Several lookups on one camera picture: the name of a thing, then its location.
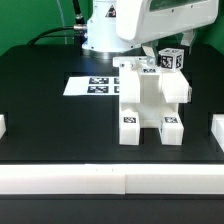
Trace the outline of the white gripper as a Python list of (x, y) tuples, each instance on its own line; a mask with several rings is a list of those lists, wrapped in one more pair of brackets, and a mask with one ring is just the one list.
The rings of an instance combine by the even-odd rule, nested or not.
[[(166, 9), (150, 10), (153, 0), (117, 0), (116, 33), (124, 41), (142, 44), (183, 32), (180, 44), (191, 52), (198, 27), (213, 23), (219, 0), (202, 0)], [(148, 65), (157, 64), (156, 50), (143, 45)]]

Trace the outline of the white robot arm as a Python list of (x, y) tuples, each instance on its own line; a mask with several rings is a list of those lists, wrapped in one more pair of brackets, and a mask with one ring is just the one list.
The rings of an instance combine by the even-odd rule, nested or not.
[(212, 24), (219, 0), (93, 0), (83, 54), (137, 56), (148, 42)]

